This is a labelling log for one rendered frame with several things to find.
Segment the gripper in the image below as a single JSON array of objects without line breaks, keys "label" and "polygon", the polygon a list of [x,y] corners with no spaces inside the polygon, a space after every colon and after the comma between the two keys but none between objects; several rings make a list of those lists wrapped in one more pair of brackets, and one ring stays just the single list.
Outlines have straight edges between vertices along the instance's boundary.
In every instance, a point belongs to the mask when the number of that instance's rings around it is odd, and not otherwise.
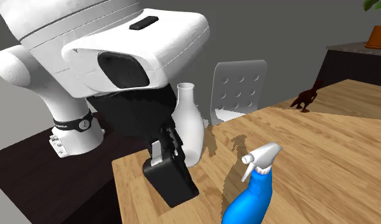
[{"label": "gripper", "polygon": [[157,89],[91,96],[87,100],[115,131],[152,143],[152,155],[145,160],[143,173],[169,207],[199,195],[175,129],[163,127],[161,143],[158,141],[161,125],[176,107],[176,95],[170,84]]}]

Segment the white vase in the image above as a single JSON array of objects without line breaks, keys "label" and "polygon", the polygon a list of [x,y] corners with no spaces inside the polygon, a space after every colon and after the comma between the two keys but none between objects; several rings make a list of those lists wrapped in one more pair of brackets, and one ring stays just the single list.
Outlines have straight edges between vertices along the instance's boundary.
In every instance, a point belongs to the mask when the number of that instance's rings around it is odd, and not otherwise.
[{"label": "white vase", "polygon": [[172,114],[176,131],[183,142],[185,164],[195,166],[201,158],[205,126],[194,103],[194,84],[179,83],[176,108]]}]

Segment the blue spray bottle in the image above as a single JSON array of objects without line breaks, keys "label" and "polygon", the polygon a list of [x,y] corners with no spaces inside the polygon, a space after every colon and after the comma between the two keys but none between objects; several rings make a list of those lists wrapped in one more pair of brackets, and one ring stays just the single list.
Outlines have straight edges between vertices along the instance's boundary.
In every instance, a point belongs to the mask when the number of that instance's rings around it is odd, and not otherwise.
[{"label": "blue spray bottle", "polygon": [[242,181],[248,186],[228,205],[221,224],[261,224],[271,202],[272,164],[282,147],[270,142],[254,149],[241,158],[247,164]]}]

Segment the white chair with holes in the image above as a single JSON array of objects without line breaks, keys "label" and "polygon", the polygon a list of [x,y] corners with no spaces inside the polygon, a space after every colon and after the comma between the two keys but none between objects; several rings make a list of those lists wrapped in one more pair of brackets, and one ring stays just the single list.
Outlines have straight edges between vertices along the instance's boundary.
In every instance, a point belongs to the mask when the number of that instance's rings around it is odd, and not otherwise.
[{"label": "white chair with holes", "polygon": [[257,111],[267,70],[265,60],[219,62],[213,74],[212,125]]}]

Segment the dark robot stand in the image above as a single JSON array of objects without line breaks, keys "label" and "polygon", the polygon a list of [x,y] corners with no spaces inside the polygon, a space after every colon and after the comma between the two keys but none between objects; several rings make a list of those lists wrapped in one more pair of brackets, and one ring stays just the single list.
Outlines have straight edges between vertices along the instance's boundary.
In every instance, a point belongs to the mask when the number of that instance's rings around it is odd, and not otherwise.
[{"label": "dark robot stand", "polygon": [[94,117],[106,132],[88,153],[58,157],[51,129],[0,150],[0,189],[31,224],[122,224],[111,163],[146,145]]}]

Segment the dark brown dinosaur figure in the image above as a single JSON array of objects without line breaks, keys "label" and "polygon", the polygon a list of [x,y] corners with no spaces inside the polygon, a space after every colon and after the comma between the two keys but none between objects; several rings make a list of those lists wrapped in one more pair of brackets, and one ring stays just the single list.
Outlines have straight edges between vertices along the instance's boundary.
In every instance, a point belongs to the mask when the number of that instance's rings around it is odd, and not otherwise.
[{"label": "dark brown dinosaur figure", "polygon": [[301,109],[301,113],[309,112],[306,107],[315,100],[318,95],[317,90],[322,86],[322,84],[322,80],[317,80],[311,89],[305,90],[298,95],[298,97],[291,104],[291,107],[296,105],[296,109]]}]

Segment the dark cabinet with stone top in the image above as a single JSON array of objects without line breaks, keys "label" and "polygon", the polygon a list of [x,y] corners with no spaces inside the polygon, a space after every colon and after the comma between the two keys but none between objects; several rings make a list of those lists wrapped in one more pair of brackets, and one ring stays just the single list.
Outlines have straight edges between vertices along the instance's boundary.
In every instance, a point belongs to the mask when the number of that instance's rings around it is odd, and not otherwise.
[{"label": "dark cabinet with stone top", "polygon": [[381,86],[381,50],[369,49],[363,42],[326,47],[318,80],[323,87],[344,80]]}]

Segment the potted plant in orange pot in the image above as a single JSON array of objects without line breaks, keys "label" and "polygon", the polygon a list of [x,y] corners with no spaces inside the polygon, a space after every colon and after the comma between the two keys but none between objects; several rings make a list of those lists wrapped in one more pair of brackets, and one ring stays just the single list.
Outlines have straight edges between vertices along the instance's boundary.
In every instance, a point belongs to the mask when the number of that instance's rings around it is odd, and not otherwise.
[{"label": "potted plant in orange pot", "polygon": [[[364,0],[363,10],[368,11],[371,8],[374,10],[381,9],[381,0]],[[365,48],[381,50],[381,25],[375,25],[369,40],[364,44]]]}]

